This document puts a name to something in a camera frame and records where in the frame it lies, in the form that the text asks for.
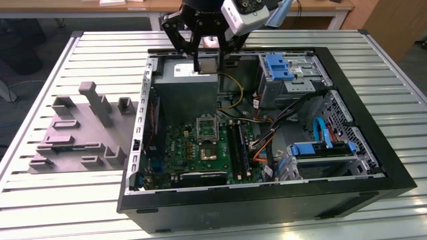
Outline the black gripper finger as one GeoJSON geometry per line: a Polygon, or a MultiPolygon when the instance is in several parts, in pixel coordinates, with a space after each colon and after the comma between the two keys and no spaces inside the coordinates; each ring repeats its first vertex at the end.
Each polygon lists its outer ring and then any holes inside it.
{"type": "Polygon", "coordinates": [[[229,40],[227,40],[224,32],[217,35],[217,42],[219,42],[217,72],[219,73],[221,73],[225,68],[225,55],[241,49],[248,36],[249,36],[249,33],[241,36],[235,35],[229,40]]]}
{"type": "Polygon", "coordinates": [[[181,54],[193,62],[193,71],[200,72],[199,65],[199,45],[201,36],[197,32],[199,20],[195,16],[184,14],[181,12],[175,12],[164,17],[161,22],[163,30],[169,38],[169,41],[181,54]],[[191,30],[189,41],[184,39],[179,31],[179,25],[184,24],[191,30]]]}

